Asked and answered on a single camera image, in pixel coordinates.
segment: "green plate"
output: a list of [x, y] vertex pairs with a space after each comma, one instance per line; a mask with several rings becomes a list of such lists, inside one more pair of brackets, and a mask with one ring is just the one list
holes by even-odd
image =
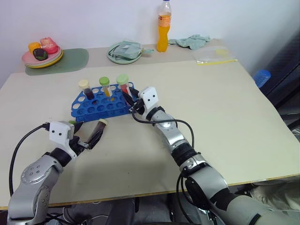
[[137, 61], [142, 54], [139, 54], [138, 57], [136, 57], [135, 59], [131, 60], [131, 59], [126, 59], [126, 58], [121, 58], [119, 60], [116, 60], [113, 56], [109, 55], [109, 52], [112, 51], [115, 47], [117, 47], [118, 45], [120, 45], [122, 42], [119, 42], [119, 43], [116, 43], [112, 46], [109, 47], [108, 51], [107, 51], [107, 57], [113, 61], [114, 63], [117, 63], [117, 64], [130, 64], [130, 63], [133, 63], [135, 61]]
[[58, 74], [80, 70], [86, 66], [89, 61], [89, 52], [83, 48], [74, 48], [64, 50], [64, 54], [57, 63], [45, 68], [26, 67], [25, 73], [29, 76]]

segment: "yellow plate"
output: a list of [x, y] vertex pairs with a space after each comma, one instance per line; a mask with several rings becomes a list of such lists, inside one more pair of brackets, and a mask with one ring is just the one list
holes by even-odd
[[48, 64], [45, 64], [45, 65], [42, 65], [42, 66], [38, 66], [38, 67], [32, 67], [32, 66], [28, 66], [26, 65], [27, 67], [30, 67], [30, 68], [44, 68], [44, 67], [48, 67], [48, 66], [51, 66], [53, 65], [54, 63], [58, 62], [61, 58], [62, 58], [62, 55], [64, 54], [64, 51], [61, 50], [61, 55], [56, 59], [54, 60], [53, 62], [50, 62]]

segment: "pink plate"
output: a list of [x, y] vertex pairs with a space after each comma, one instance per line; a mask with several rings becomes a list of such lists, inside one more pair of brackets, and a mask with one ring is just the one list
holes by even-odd
[[48, 58], [46, 60], [43, 60], [43, 61], [39, 61], [37, 60], [36, 58], [34, 58], [33, 54], [31, 54], [29, 51], [26, 52], [23, 56], [22, 56], [22, 61], [25, 63], [25, 64], [31, 64], [31, 65], [38, 65], [40, 63], [45, 63], [45, 62], [48, 62], [50, 60], [52, 60], [53, 58], [55, 58], [57, 55], [61, 54], [61, 49], [60, 47], [58, 46], [58, 50], [56, 53], [54, 54], [49, 54], [48, 55]]

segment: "blue test tube rack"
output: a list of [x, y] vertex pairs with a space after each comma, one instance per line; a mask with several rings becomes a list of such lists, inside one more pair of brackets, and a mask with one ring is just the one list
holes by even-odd
[[[132, 82], [129, 82], [129, 86], [134, 88]], [[111, 84], [111, 88], [111, 97], [105, 96], [102, 87], [91, 88], [94, 93], [94, 98], [91, 100], [88, 100], [81, 91], [71, 107], [71, 115], [76, 118], [76, 122], [88, 122], [130, 114], [130, 106], [127, 105], [119, 85]]]

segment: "plastic bag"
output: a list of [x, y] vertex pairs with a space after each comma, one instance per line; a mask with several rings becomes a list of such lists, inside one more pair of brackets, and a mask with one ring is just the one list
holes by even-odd
[[198, 65], [214, 65], [235, 62], [237, 59], [225, 46], [204, 47], [192, 52]]

